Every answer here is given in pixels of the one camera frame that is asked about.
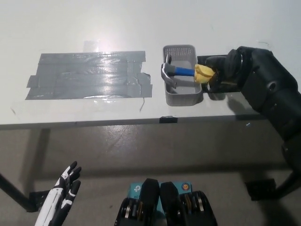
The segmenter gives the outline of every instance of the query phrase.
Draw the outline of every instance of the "duct tape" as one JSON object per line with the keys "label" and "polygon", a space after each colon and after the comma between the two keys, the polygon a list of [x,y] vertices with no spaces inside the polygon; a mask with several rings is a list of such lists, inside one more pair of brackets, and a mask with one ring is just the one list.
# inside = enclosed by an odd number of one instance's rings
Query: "duct tape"
{"label": "duct tape", "polygon": [[151,97],[152,85],[31,88],[26,100]]}

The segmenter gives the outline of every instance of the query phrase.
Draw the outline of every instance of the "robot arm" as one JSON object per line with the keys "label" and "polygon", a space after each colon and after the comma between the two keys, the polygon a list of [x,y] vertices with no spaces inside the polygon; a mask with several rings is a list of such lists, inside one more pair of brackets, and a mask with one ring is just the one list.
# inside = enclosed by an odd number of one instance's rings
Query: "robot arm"
{"label": "robot arm", "polygon": [[250,106],[264,115],[284,140],[283,155],[293,173],[279,187],[283,192],[301,174],[301,94],[296,79],[271,51],[259,48],[239,47],[227,56],[209,57],[206,65],[217,72],[215,85],[237,84]]}

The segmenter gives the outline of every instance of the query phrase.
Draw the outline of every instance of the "white table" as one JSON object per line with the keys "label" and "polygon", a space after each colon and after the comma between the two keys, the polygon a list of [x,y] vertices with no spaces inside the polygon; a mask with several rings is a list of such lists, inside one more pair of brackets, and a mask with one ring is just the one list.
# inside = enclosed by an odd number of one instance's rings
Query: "white table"
{"label": "white table", "polygon": [[[235,119],[256,113],[239,93],[189,107],[166,104],[160,77],[162,48],[194,45],[197,55],[227,54],[241,45],[271,49],[301,82],[299,9],[291,0],[4,0],[0,7],[0,129],[52,128]],[[83,52],[87,40],[99,51],[145,50],[143,72],[152,98],[25,101],[41,53]]]}

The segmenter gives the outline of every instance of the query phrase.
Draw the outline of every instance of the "concrete floor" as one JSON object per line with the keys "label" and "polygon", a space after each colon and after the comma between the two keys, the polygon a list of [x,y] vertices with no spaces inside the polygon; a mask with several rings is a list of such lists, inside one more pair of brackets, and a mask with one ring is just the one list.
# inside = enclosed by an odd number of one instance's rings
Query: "concrete floor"
{"label": "concrete floor", "polygon": [[[24,193],[50,189],[74,160],[82,185],[64,226],[112,226],[131,182],[188,180],[220,226],[301,225],[301,189],[252,202],[244,182],[288,176],[281,139],[266,121],[0,131],[0,172]],[[34,225],[0,191],[0,225]]]}

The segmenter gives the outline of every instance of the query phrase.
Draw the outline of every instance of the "hammer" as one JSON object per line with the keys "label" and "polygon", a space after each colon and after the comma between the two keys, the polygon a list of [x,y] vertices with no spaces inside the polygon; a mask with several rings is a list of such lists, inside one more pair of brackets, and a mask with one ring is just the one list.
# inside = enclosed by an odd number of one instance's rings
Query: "hammer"
{"label": "hammer", "polygon": [[171,65],[171,55],[167,54],[165,62],[161,65],[161,77],[164,82],[173,87],[177,88],[177,83],[172,80],[170,77],[175,75],[181,76],[190,76],[194,77],[195,70],[194,69],[187,69],[182,67],[176,67]]}

